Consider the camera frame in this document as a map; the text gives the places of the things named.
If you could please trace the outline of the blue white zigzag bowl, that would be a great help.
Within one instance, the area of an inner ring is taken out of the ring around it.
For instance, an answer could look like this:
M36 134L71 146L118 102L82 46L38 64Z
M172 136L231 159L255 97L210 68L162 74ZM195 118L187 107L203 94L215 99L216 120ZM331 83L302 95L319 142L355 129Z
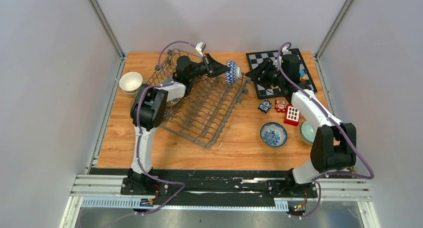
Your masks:
M228 60L226 66L229 68L229 71L225 72L225 81L227 84L232 85L241 78L241 68L232 60Z

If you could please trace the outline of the white bowl blue roses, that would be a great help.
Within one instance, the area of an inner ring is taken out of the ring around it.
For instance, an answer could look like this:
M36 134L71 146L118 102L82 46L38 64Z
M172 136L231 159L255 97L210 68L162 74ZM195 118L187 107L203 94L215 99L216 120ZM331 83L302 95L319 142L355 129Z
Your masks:
M268 122L264 124L259 133L262 141L271 147L280 147L284 145L288 139L286 129L276 122Z

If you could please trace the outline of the mint green leaf bowl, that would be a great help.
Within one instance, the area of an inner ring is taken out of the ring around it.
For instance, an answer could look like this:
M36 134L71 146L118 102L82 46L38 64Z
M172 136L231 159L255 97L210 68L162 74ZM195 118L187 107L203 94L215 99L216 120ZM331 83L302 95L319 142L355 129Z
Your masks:
M316 131L313 129L308 121L304 121L300 126L300 136L302 140L312 145L316 136Z

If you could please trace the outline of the beige bowl with flower sprig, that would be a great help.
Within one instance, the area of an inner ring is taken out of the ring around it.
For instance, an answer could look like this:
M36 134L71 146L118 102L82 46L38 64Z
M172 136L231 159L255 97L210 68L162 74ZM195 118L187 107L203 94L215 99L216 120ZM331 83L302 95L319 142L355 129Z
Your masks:
M137 72L128 72L119 80L119 87L122 90L135 90L143 84L143 77Z

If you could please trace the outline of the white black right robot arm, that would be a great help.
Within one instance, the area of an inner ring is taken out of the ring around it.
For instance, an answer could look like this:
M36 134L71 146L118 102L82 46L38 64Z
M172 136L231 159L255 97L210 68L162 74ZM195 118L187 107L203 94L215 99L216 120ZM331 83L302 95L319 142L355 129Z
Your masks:
M296 55L266 58L255 69L246 73L254 83L268 88L277 86L286 100L311 124L316 132L310 159L290 171L285 190L292 197L299 196L310 183L326 172L343 170L355 165L356 128L333 116L316 98L306 83L300 80L300 62Z

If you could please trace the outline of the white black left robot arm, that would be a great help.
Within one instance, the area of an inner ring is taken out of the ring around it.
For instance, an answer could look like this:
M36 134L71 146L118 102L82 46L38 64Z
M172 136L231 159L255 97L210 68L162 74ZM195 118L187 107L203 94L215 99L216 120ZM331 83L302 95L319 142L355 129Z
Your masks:
M201 62L193 62L186 55L180 56L173 74L167 73L161 66L159 68L169 76L167 81L158 85L142 84L130 110L136 134L131 173L136 177L133 187L142 195L153 188L153 181L147 177L153 167L154 136L164 119L166 104L187 96L196 77L217 77L230 71L230 67L217 62L208 53L203 55Z

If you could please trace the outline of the black white chessboard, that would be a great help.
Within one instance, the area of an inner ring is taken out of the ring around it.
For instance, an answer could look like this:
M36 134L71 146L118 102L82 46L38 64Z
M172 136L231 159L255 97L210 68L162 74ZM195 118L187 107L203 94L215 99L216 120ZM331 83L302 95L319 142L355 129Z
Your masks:
M250 52L246 54L250 71L245 75L254 82L257 98L287 97L294 87L281 74L273 63L277 59L277 50ZM298 48L289 49L285 57L294 61L297 71L284 69L286 75L299 86L313 92L318 92L311 74Z

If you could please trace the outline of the black blue owl block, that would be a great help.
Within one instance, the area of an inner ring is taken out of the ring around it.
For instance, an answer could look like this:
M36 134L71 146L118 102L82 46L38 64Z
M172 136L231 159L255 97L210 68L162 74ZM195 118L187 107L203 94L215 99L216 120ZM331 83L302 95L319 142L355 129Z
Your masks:
M266 114L271 109L271 107L272 102L269 99L264 99L261 101L257 109Z

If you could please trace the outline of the red owl toy block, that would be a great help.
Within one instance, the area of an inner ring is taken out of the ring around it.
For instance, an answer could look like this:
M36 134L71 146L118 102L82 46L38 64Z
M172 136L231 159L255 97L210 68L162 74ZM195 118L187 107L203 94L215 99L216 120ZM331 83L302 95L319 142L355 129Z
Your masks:
M286 101L280 100L280 99L275 99L274 109L277 113L285 113L286 112Z

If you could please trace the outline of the toy brick car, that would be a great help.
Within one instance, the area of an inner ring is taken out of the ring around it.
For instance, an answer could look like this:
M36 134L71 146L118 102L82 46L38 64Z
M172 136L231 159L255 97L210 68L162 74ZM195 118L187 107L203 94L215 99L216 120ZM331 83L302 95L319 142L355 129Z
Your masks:
M308 80L307 71L305 69L299 69L300 72L300 82L306 82Z

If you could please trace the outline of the red toy house block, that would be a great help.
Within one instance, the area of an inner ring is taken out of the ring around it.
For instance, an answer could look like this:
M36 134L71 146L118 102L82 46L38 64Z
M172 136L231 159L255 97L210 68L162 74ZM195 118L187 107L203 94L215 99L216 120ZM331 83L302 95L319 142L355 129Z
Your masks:
M284 123L292 126L298 126L300 120L300 111L288 104L285 111Z

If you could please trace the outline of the teal bowl with orange flower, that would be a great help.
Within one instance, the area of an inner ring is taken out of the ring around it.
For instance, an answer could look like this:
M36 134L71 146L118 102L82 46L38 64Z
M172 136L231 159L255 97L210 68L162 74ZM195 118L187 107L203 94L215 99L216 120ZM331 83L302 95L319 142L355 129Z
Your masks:
M166 102L166 107L172 107L180 101L180 98L174 98Z

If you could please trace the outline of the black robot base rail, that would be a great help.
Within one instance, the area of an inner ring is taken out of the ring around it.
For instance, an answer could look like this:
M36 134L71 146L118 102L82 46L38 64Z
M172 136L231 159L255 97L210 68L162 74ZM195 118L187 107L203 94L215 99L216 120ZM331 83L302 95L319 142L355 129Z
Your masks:
M271 207L275 198L318 197L312 185L285 181L285 170L165 170L153 169L149 178L127 172L120 193L153 196L157 205L175 195L168 204L209 207Z

